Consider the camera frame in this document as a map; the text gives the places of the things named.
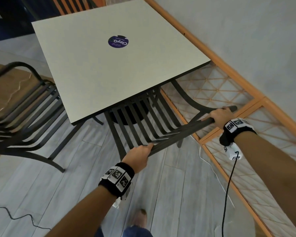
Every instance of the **table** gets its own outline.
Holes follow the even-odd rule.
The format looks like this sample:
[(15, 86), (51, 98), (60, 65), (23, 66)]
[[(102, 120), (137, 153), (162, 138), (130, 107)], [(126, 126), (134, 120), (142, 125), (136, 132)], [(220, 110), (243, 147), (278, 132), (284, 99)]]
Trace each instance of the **table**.
[(73, 125), (210, 61), (144, 0), (33, 27)]

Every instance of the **foot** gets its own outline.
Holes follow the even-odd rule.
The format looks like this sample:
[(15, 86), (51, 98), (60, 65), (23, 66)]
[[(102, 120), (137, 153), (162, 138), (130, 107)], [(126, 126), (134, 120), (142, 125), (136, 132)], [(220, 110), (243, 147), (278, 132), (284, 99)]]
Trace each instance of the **foot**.
[(136, 225), (141, 228), (146, 228), (147, 225), (147, 213), (144, 209), (139, 210), (135, 217), (132, 225)]

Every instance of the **person's left arm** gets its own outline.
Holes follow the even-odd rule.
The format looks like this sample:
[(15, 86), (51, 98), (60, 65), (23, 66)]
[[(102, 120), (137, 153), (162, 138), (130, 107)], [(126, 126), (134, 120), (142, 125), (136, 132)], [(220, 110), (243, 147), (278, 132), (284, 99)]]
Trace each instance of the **person's left arm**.
[[(122, 162), (138, 173), (146, 167), (152, 147), (152, 143), (148, 146), (135, 147), (127, 153)], [(46, 237), (94, 236), (116, 199), (116, 196), (99, 185), (69, 211)]]

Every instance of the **blue jeans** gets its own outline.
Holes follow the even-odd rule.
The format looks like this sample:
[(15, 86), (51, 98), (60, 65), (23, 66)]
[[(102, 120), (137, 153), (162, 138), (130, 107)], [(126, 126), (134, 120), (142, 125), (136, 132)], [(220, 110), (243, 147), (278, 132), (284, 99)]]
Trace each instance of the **blue jeans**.
[[(104, 237), (101, 227), (95, 233), (94, 237)], [(153, 237), (149, 230), (133, 225), (124, 230), (123, 237)]]

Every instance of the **black wristband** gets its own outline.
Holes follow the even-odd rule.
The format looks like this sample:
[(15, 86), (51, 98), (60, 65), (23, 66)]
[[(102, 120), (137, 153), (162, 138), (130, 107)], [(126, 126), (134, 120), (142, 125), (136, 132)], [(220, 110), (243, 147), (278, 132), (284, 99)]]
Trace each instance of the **black wristband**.
[(120, 162), (102, 176), (99, 185), (104, 186), (112, 195), (121, 197), (129, 188), (134, 175), (134, 170), (128, 164)]
[(228, 121), (224, 125), (223, 129), (224, 129), (224, 132), (219, 138), (219, 142), (223, 146), (229, 146), (231, 143), (233, 143), (236, 136), (239, 135), (241, 132), (251, 131), (257, 134), (254, 131), (253, 126), (251, 126), (246, 120), (242, 118), (237, 118), (237, 119)]

